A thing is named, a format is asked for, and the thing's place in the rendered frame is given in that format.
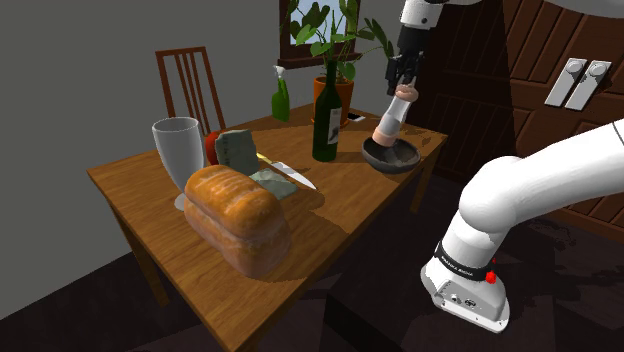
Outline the clear pink pepper mill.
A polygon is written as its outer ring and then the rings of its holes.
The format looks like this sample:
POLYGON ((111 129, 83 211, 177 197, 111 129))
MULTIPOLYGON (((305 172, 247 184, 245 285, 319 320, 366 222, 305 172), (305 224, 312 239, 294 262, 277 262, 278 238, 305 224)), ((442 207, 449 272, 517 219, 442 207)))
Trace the clear pink pepper mill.
POLYGON ((400 129, 411 104, 419 97, 414 84, 399 84, 394 97, 376 127, 372 139, 378 145, 391 147, 399 136, 400 129))

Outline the grey-green cheese wedge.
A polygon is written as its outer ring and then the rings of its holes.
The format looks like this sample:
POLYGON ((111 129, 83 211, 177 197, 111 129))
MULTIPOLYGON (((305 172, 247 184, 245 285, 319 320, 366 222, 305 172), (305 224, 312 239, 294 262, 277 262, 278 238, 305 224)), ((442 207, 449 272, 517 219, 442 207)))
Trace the grey-green cheese wedge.
POLYGON ((220 165, 250 176, 259 170, 256 145, 250 130, 231 130, 219 135, 215 151, 220 165))

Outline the dark brown panelled door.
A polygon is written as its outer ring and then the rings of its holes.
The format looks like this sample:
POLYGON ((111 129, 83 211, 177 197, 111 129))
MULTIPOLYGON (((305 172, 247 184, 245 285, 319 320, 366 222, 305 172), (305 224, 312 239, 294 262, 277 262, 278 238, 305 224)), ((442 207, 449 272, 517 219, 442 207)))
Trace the dark brown panelled door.
POLYGON ((624 118, 624 19, 545 0, 446 5, 417 89, 408 123, 447 135, 435 172, 465 183, 494 158, 525 157, 624 118), (580 111, 546 103, 570 59, 610 65, 580 111))

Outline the flat grey-green cheese piece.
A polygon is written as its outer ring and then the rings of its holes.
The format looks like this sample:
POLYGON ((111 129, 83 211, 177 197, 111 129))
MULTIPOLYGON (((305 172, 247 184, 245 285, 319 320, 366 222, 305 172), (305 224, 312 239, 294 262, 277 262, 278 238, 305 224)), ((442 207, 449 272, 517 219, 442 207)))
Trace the flat grey-green cheese piece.
POLYGON ((282 200, 298 190, 294 183, 270 168, 261 169, 250 175, 250 178, 271 192, 278 200, 282 200))

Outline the wooden dining table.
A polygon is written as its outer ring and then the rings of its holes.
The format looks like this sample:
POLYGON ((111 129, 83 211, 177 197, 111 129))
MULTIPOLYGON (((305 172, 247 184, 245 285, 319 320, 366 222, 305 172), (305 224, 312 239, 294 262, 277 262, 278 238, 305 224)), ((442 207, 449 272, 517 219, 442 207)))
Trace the wooden dining table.
POLYGON ((168 302, 158 278, 164 272, 226 352, 256 352, 262 336, 359 237, 370 222, 419 176, 416 210, 446 135, 409 124, 401 138, 421 152, 417 167, 384 175, 363 159, 362 142, 379 119, 365 114, 341 132, 335 161, 311 156, 311 108, 292 111, 288 122, 264 117, 246 123, 258 151, 302 173, 302 186, 282 200, 292 233, 285 260, 260 280, 233 269, 174 207, 179 191, 157 151, 91 168, 160 305, 168 302))

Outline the dark green wine bottle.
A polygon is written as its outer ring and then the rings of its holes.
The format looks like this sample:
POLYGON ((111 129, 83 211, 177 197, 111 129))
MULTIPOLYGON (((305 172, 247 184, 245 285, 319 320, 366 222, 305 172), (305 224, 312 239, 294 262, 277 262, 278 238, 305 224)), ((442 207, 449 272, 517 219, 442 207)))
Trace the dark green wine bottle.
POLYGON ((342 101, 336 89, 337 61, 327 62, 325 87, 315 102, 312 156, 329 162, 336 158, 342 101))

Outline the potted plant in orange pot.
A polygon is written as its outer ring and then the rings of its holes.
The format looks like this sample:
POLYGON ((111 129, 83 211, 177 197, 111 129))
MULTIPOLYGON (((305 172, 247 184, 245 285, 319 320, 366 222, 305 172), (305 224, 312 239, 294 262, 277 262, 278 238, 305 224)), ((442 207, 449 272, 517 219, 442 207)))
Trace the potted plant in orange pot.
POLYGON ((374 41, 386 57, 394 55, 379 22, 359 15, 361 0, 290 0, 291 43, 310 44, 312 56, 321 56, 321 76, 314 80, 314 95, 325 87, 327 62, 337 61, 336 89, 342 101, 341 125, 348 123, 356 75, 355 63, 362 54, 355 50, 357 40, 374 41))

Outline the brown wooden chair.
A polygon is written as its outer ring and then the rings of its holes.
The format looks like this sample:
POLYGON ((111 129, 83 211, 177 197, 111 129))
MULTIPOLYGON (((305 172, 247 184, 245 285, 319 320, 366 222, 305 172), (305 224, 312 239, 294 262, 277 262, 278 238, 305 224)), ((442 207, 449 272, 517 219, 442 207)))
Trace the brown wooden chair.
POLYGON ((155 57, 168 116, 175 117, 177 115, 165 65, 165 58, 173 57, 189 116, 199 121, 200 130, 204 135, 208 135, 212 132, 199 79, 198 68, 202 66, 207 76, 210 94, 219 124, 218 129, 225 130, 226 123, 206 48, 201 46, 158 50, 155 52, 155 57))

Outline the green spray bottle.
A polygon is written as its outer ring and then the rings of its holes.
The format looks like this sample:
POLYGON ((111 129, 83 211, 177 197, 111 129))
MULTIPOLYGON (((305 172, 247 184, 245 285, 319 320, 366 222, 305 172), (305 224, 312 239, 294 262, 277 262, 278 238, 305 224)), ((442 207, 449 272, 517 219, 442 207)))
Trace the green spray bottle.
POLYGON ((271 97, 272 116, 282 122, 288 122, 290 118, 289 92, 284 79, 286 69, 282 66, 274 65, 277 77, 278 90, 271 97))

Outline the red apple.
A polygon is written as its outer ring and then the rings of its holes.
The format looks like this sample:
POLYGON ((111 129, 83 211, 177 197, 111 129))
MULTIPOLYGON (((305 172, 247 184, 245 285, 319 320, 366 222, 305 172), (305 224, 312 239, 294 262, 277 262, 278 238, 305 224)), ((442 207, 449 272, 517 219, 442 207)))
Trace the red apple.
POLYGON ((217 153, 215 150, 215 142, 221 133, 221 130, 213 131, 204 138, 206 157, 210 165, 219 164, 217 153))

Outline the window with dark frame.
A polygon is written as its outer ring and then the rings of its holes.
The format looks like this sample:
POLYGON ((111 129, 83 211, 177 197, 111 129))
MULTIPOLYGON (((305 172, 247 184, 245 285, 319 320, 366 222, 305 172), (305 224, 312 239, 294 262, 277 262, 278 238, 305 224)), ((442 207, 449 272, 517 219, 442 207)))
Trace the window with dark frame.
POLYGON ((297 46, 291 43, 290 33, 291 16, 287 14, 290 0, 279 0, 280 31, 280 55, 277 65, 286 69, 297 69, 304 67, 319 66, 323 63, 321 56, 312 56, 310 44, 297 46))

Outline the grey goblet glass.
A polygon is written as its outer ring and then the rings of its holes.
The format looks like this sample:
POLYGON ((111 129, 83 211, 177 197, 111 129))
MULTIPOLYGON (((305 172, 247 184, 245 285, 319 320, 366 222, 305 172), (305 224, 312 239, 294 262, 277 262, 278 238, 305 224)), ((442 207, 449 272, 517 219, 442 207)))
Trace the grey goblet glass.
POLYGON ((153 124, 152 133, 163 166, 180 190, 174 205, 183 211, 187 181, 205 167, 206 154, 199 121, 191 117, 165 118, 153 124))

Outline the brown bread loaf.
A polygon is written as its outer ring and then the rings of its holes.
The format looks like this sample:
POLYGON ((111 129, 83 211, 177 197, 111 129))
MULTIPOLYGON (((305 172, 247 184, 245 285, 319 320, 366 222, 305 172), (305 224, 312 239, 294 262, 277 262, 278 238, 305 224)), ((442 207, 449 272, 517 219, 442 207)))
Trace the brown bread loaf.
POLYGON ((281 204, 250 177, 209 166, 190 176, 185 196, 189 225, 241 274, 260 278, 286 257, 291 235, 281 204))

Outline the dark grey bowl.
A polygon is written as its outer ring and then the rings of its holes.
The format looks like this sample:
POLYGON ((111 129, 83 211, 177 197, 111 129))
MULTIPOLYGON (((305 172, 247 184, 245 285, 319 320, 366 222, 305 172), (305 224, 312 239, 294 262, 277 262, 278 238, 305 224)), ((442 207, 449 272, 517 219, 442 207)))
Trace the dark grey bowl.
POLYGON ((369 137, 362 143, 361 153, 372 168, 385 174, 411 171, 421 160, 420 151, 401 138, 390 147, 384 147, 369 137))

